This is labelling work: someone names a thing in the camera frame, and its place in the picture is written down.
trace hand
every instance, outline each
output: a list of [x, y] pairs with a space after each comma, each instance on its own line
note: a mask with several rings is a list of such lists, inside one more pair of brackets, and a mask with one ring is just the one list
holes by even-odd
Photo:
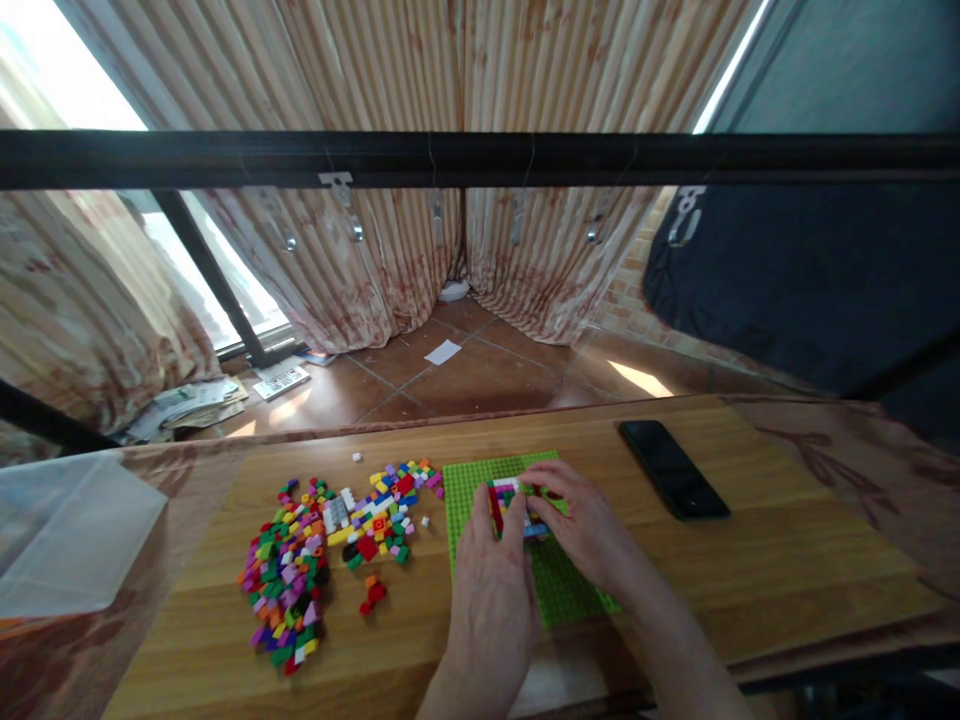
[[530, 508], [550, 527], [583, 576], [612, 595], [624, 609], [639, 612], [638, 605], [646, 590], [670, 592], [617, 518], [606, 495], [567, 463], [534, 463], [519, 479], [522, 483], [545, 485], [567, 501], [569, 509], [564, 516], [545, 498], [527, 498]]
[[505, 717], [520, 692], [540, 635], [525, 518], [518, 493], [497, 542], [487, 485], [477, 488], [457, 546], [447, 651], [418, 717]]

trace green lego brick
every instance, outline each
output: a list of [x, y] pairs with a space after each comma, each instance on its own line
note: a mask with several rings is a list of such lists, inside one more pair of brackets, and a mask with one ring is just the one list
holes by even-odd
[[[443, 481], [447, 506], [447, 538], [450, 543], [450, 573], [456, 573], [457, 543], [470, 519], [477, 485], [505, 477], [516, 477], [540, 460], [559, 458], [555, 450], [515, 457], [481, 460], [474, 463], [445, 465]], [[533, 491], [524, 486], [529, 495]], [[563, 500], [550, 501], [566, 512]], [[533, 559], [533, 577], [537, 585], [540, 615], [546, 628], [564, 625], [584, 618], [619, 612], [620, 606], [606, 593], [591, 585], [574, 567], [570, 558], [550, 536], [530, 544], [526, 551]]]
[[274, 650], [270, 655], [270, 663], [277, 667], [283, 665], [287, 660], [293, 657], [293, 648], [289, 645], [285, 648], [279, 648]]

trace black phone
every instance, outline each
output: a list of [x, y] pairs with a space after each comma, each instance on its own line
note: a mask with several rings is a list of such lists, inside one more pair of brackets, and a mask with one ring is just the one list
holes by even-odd
[[674, 517], [684, 521], [730, 517], [730, 508], [661, 423], [637, 420], [620, 423], [619, 429]]

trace forearm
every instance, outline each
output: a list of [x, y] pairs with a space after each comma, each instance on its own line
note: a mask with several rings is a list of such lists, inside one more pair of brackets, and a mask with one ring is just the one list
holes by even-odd
[[665, 720], [749, 718], [750, 711], [686, 604], [659, 575], [625, 602], [640, 663]]
[[445, 655], [430, 680], [417, 720], [489, 720], [506, 717], [514, 698], [498, 700], [490, 687], [479, 686], [469, 668]]

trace curtain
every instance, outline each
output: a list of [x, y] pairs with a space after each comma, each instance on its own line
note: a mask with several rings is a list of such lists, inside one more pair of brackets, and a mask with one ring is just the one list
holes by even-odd
[[[4, 41], [0, 127], [64, 127]], [[220, 375], [199, 320], [115, 193], [0, 193], [0, 243], [6, 382], [109, 434], [161, 390]], [[3, 462], [53, 451], [0, 428]]]
[[[692, 129], [759, 0], [58, 4], [157, 129], [645, 132]], [[617, 189], [602, 205], [602, 242], [588, 246], [601, 191], [526, 190], [518, 246], [504, 220], [518, 189], [467, 192], [453, 270], [534, 339], [569, 343], [655, 193]], [[281, 191], [279, 208], [249, 192], [207, 196], [258, 279], [328, 351], [378, 346], [424, 322], [457, 240], [452, 212], [441, 247], [425, 233], [430, 191], [354, 195], [365, 230], [377, 228], [370, 247], [349, 243], [324, 191]], [[286, 231], [298, 240], [290, 255]], [[381, 283], [390, 291], [378, 295]]]

